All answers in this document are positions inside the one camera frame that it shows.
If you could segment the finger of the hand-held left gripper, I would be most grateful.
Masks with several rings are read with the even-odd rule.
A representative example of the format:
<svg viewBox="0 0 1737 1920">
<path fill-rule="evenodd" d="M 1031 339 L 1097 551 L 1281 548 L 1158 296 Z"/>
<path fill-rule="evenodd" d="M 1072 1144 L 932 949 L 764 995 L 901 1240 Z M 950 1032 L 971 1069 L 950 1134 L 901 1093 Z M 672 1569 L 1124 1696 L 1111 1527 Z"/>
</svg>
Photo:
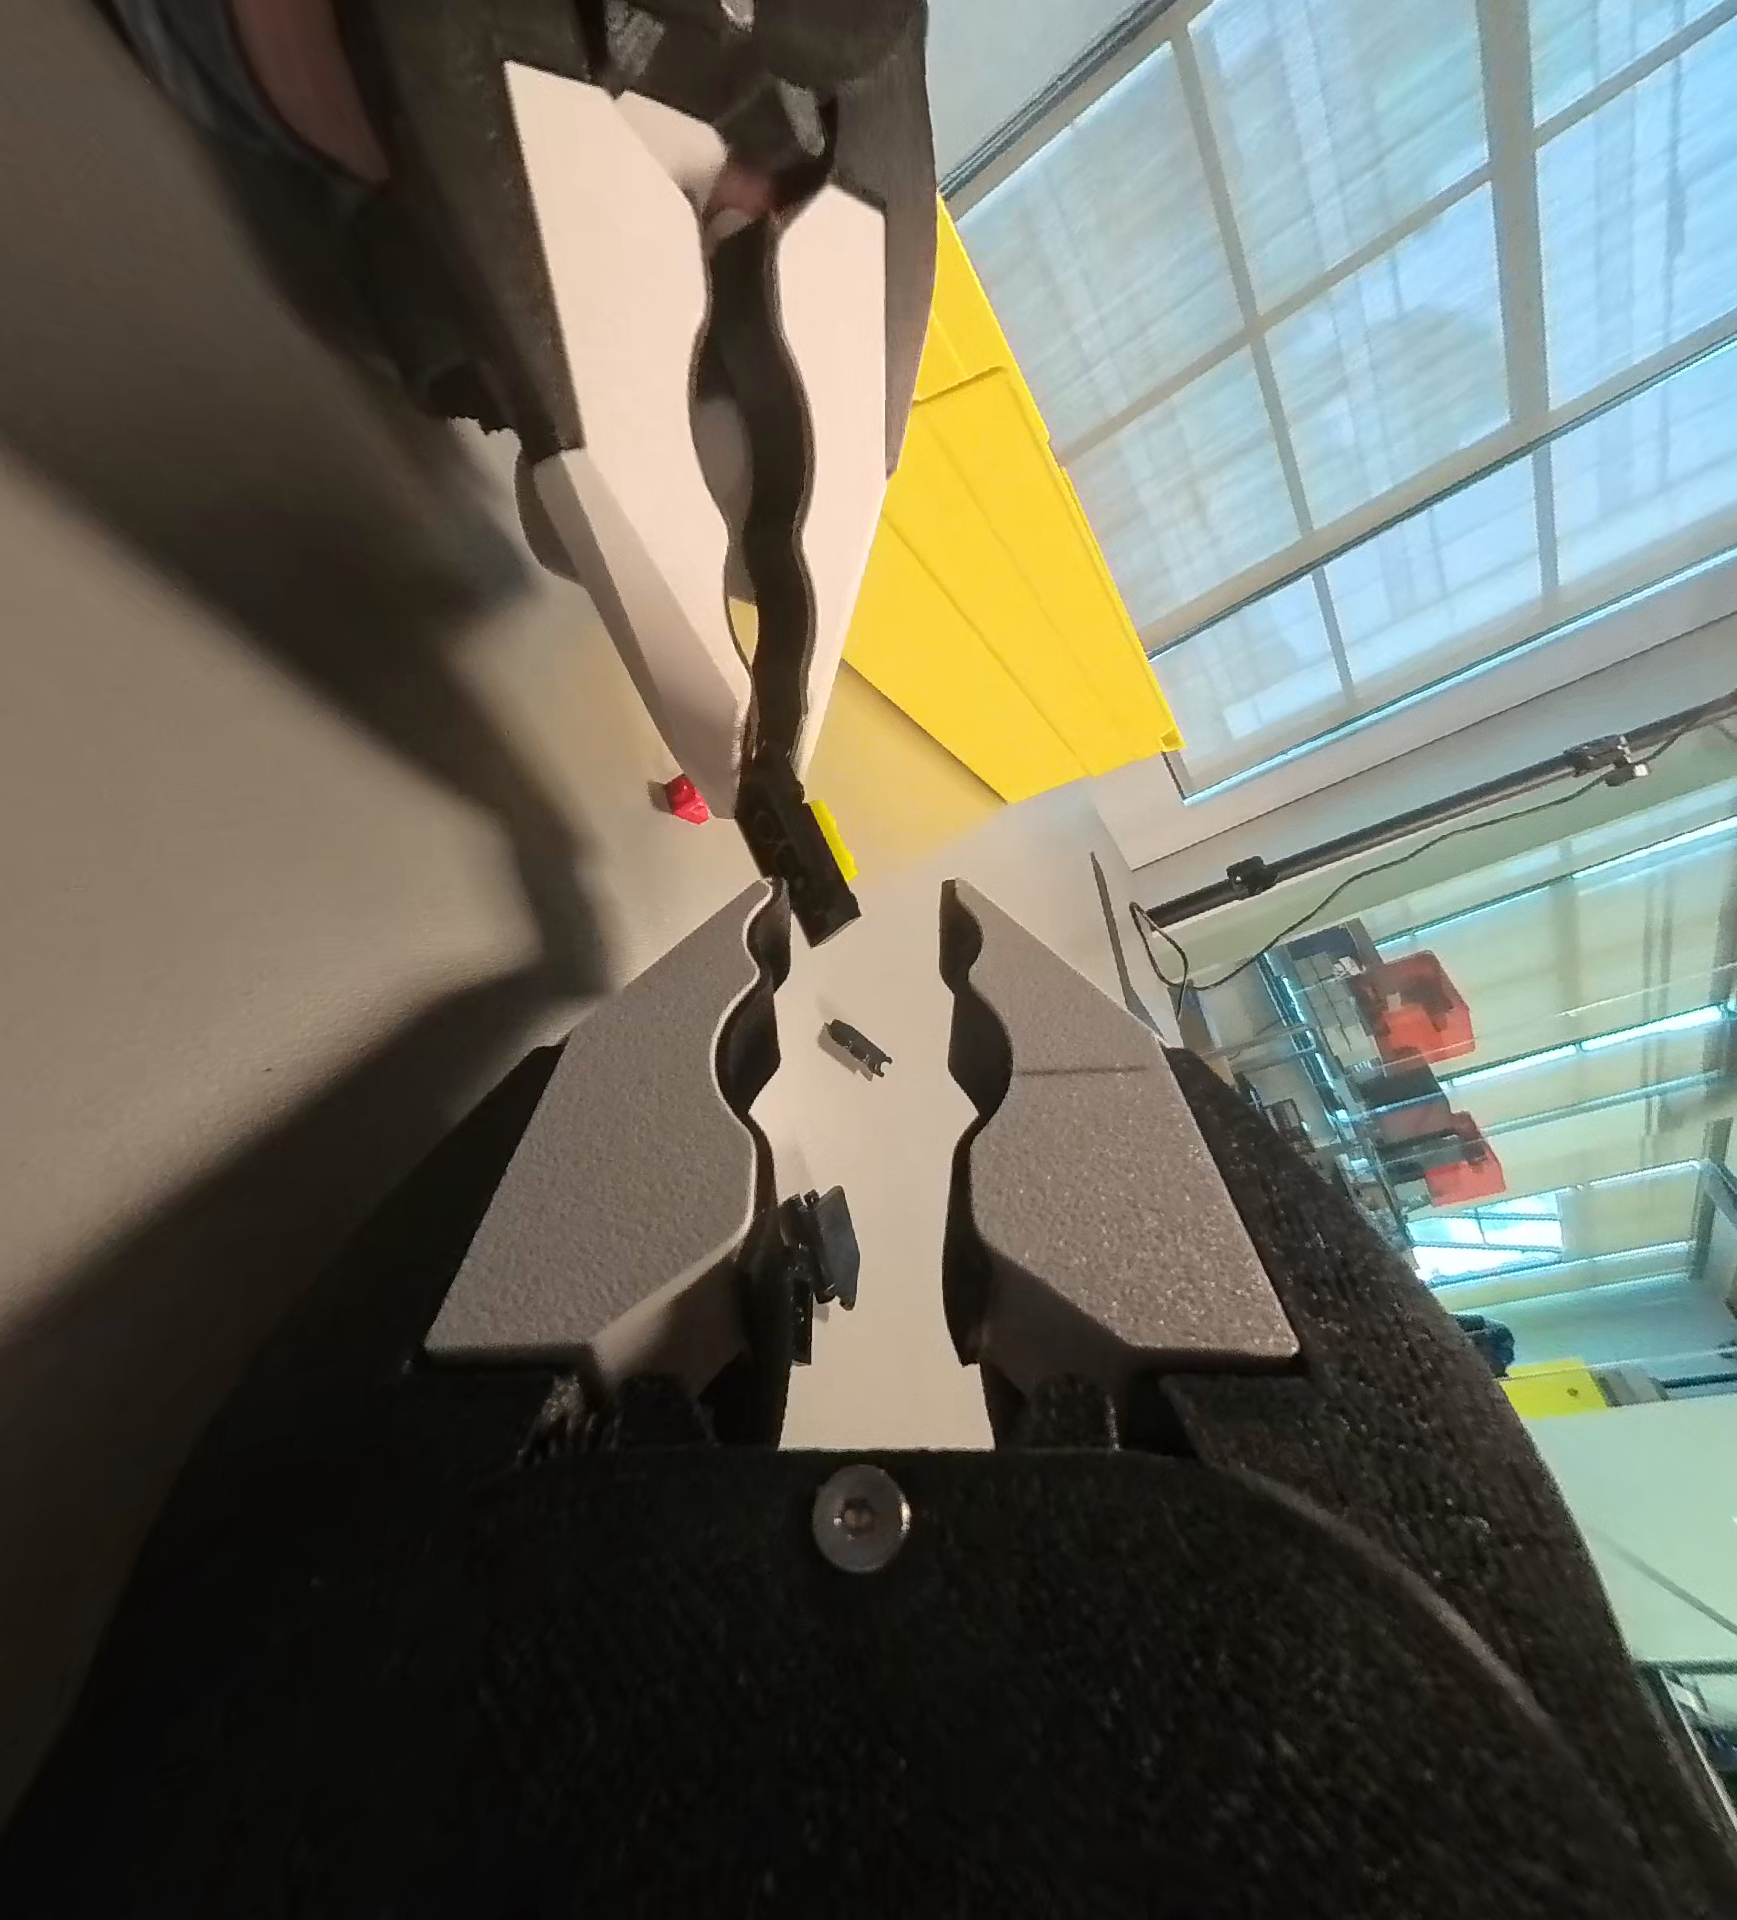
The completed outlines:
<svg viewBox="0 0 1737 1920">
<path fill-rule="evenodd" d="M 809 779 L 888 491 L 882 211 L 817 194 L 773 250 L 779 339 L 795 398 L 786 763 Z"/>
<path fill-rule="evenodd" d="M 641 94 L 526 61 L 503 80 L 578 415 L 533 491 L 680 769 L 732 819 L 749 667 L 693 447 L 704 211 L 727 144 Z"/>
</svg>

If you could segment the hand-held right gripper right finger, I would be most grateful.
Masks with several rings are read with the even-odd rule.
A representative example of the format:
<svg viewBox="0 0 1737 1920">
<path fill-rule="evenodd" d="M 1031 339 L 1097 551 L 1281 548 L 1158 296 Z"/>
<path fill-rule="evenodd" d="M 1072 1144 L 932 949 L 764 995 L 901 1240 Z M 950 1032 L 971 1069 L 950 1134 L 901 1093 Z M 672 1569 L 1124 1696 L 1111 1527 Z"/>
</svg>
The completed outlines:
<svg viewBox="0 0 1737 1920">
<path fill-rule="evenodd" d="M 1164 1043 L 965 879 L 943 887 L 943 1304 L 988 1378 L 1289 1372 L 1303 1342 Z"/>
</svg>

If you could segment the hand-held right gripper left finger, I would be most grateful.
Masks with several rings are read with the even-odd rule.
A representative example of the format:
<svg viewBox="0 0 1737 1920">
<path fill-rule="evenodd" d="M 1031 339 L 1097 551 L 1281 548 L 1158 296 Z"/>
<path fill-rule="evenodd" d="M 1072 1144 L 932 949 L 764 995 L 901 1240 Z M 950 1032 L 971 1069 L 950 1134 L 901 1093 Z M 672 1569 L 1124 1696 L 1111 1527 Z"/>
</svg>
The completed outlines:
<svg viewBox="0 0 1737 1920">
<path fill-rule="evenodd" d="M 749 883 L 593 1002 L 423 1334 L 437 1363 L 720 1378 L 769 1205 L 755 1100 L 779 1065 L 786 900 Z"/>
</svg>

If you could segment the yellow plastic bin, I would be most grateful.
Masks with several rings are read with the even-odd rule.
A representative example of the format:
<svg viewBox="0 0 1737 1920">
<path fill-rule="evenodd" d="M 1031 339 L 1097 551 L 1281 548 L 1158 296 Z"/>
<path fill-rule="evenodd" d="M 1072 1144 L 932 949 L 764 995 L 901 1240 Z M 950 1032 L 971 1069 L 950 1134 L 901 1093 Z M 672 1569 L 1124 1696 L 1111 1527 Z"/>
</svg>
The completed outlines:
<svg viewBox="0 0 1737 1920">
<path fill-rule="evenodd" d="M 876 791 L 932 752 L 1025 805 L 1184 743 L 945 199 L 844 670 L 859 708 L 825 732 L 821 798 L 844 749 L 865 749 Z"/>
</svg>

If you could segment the black brick block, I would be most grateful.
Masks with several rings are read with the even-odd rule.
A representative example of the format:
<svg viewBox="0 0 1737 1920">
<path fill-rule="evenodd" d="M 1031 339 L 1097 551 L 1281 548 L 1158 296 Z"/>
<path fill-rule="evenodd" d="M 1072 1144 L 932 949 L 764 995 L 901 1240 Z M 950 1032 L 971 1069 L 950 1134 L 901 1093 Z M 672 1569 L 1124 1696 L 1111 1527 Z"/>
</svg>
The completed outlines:
<svg viewBox="0 0 1737 1920">
<path fill-rule="evenodd" d="M 859 920 L 859 895 L 843 883 L 786 757 L 756 752 L 743 763 L 732 819 L 756 873 L 783 887 L 786 911 L 814 949 Z"/>
</svg>

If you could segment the person's left hand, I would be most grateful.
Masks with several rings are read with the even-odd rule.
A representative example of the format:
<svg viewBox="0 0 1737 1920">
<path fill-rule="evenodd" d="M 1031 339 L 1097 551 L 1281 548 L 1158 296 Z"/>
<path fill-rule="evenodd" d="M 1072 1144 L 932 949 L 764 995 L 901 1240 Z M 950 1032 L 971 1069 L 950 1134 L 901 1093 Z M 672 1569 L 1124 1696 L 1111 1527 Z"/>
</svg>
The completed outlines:
<svg viewBox="0 0 1737 1920">
<path fill-rule="evenodd" d="M 305 156 L 334 162 L 343 174 L 370 188 L 388 185 L 388 156 L 356 83 L 334 6 L 231 0 L 227 28 L 268 121 L 277 121 Z M 749 161 L 736 161 L 720 138 L 681 133 L 680 115 L 671 109 L 656 109 L 656 121 L 652 156 L 689 199 L 707 242 L 792 203 L 792 188 L 783 180 Z"/>
</svg>

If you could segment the small red black case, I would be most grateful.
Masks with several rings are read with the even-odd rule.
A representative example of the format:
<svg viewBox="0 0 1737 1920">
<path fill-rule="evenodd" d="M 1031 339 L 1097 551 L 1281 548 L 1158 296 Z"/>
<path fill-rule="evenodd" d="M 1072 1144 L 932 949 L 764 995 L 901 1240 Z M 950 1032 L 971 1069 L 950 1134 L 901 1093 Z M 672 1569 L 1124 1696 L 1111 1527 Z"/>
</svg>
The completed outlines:
<svg viewBox="0 0 1737 1920">
<path fill-rule="evenodd" d="M 1474 1111 L 1457 1109 L 1405 1144 L 1394 1183 L 1410 1208 L 1467 1208 L 1504 1195 L 1508 1172 Z"/>
</svg>

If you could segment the large red black case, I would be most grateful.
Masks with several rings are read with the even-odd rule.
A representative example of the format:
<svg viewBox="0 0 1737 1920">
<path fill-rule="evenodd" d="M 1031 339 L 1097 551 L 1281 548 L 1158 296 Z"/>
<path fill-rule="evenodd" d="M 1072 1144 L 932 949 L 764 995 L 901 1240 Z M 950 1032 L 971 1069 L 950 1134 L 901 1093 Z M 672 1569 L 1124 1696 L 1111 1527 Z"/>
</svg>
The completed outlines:
<svg viewBox="0 0 1737 1920">
<path fill-rule="evenodd" d="M 1381 958 L 1347 975 L 1347 991 L 1381 1061 L 1449 1061 L 1479 1048 L 1474 1014 L 1434 949 Z"/>
</svg>

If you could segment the metal storage shelf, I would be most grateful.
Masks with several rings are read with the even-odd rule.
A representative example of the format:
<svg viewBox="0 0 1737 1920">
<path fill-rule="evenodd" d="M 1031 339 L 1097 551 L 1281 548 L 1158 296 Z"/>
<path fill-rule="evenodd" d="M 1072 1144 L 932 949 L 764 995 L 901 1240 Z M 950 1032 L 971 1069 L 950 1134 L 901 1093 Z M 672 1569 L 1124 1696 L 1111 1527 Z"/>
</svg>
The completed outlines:
<svg viewBox="0 0 1737 1920">
<path fill-rule="evenodd" d="M 1434 949 L 1479 1048 L 1381 1061 L 1347 975 Z M 1342 920 L 1257 963 L 1219 1065 L 1427 1286 L 1535 1267 L 1653 1272 L 1704 1240 L 1700 1183 L 1737 1165 L 1737 852 L 1695 839 L 1430 918 Z M 1508 1194 L 1410 1208 L 1414 1134 L 1474 1111 Z"/>
</svg>

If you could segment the yellow tag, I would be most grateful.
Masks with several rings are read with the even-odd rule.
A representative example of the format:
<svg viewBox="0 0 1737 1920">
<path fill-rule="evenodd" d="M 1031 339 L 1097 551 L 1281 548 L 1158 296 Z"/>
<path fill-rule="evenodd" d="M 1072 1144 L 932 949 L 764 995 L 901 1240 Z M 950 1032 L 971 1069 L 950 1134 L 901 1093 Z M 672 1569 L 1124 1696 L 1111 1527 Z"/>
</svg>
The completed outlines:
<svg viewBox="0 0 1737 1920">
<path fill-rule="evenodd" d="M 1612 1411 L 1598 1372 L 1581 1361 L 1516 1363 L 1504 1392 L 1523 1421 Z"/>
</svg>

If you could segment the black upright stand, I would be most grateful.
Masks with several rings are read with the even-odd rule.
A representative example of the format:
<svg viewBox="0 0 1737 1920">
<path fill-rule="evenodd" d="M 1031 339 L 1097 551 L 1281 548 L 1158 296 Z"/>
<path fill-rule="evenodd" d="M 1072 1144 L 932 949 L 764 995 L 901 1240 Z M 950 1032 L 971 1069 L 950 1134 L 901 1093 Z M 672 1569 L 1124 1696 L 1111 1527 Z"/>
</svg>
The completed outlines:
<svg viewBox="0 0 1737 1920">
<path fill-rule="evenodd" d="M 1299 852 L 1281 852 L 1281 857 L 1248 852 L 1230 861 L 1215 883 L 1158 900 L 1155 908 L 1141 908 L 1141 920 L 1167 931 L 1178 925 L 1206 920 L 1223 908 L 1264 900 L 1299 879 L 1341 871 L 1342 861 L 1355 861 L 1355 857 L 1367 857 L 1394 847 L 1414 847 L 1414 839 L 1479 828 L 1487 812 L 1512 798 L 1530 798 L 1545 791 L 1574 798 L 1598 787 L 1643 782 L 1653 775 L 1653 763 L 1661 763 L 1682 736 L 1695 736 L 1726 718 L 1737 718 L 1737 684 L 1729 684 L 1726 693 L 1707 702 L 1680 708 L 1634 732 L 1593 736 L 1554 757 L 1529 763 L 1512 775 L 1459 787 L 1457 793 L 1445 793 L 1434 805 L 1390 812 L 1378 826 L 1337 831 Z"/>
</svg>

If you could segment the large paned window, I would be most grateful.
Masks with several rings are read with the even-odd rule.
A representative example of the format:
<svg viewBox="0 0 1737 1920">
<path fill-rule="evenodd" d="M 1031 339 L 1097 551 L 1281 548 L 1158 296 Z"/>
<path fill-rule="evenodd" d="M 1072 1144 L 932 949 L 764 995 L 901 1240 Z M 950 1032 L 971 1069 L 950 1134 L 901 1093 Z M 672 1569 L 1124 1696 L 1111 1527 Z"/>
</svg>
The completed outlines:
<svg viewBox="0 0 1737 1920">
<path fill-rule="evenodd" d="M 931 109 L 1184 805 L 1737 573 L 1737 0 L 932 6 Z"/>
</svg>

